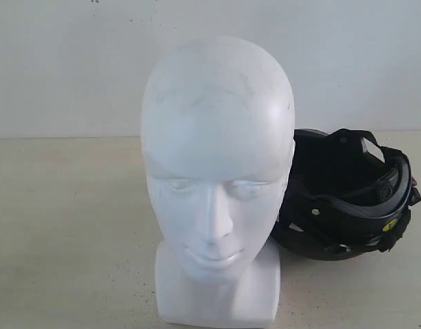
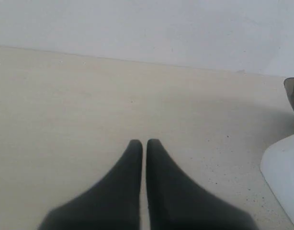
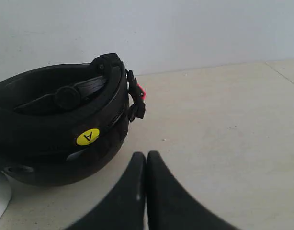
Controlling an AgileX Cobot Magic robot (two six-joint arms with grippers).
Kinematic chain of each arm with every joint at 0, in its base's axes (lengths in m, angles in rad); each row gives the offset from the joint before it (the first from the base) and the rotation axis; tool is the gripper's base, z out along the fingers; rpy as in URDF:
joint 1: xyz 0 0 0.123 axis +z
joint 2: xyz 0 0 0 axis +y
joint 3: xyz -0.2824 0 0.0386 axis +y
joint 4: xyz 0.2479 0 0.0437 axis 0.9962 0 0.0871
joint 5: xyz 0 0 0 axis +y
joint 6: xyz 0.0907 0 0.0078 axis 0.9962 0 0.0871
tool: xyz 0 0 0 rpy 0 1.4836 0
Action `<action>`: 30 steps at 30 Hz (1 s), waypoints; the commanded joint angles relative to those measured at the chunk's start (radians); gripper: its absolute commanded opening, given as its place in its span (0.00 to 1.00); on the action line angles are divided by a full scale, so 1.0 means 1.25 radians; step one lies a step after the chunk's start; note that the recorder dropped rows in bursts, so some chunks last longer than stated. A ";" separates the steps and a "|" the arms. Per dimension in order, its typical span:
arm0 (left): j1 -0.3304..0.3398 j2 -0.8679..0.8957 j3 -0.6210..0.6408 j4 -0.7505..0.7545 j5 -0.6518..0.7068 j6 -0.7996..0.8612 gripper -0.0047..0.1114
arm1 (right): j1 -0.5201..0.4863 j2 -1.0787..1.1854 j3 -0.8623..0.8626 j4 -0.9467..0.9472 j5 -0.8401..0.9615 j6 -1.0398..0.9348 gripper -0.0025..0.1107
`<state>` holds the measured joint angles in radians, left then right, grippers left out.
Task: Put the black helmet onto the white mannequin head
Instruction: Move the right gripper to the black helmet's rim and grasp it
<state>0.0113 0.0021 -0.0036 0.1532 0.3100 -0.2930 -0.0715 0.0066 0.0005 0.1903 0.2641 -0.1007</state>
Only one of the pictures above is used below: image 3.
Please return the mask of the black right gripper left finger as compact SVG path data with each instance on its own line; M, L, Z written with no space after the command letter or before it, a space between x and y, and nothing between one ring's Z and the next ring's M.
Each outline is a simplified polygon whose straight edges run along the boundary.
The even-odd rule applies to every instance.
M145 214L145 166L143 153L133 153L111 191L68 230L143 230Z

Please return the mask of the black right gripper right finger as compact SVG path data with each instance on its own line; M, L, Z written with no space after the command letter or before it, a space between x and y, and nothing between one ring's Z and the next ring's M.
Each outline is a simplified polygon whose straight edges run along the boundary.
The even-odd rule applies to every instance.
M146 196L151 230L238 229L193 198L155 150L147 155Z

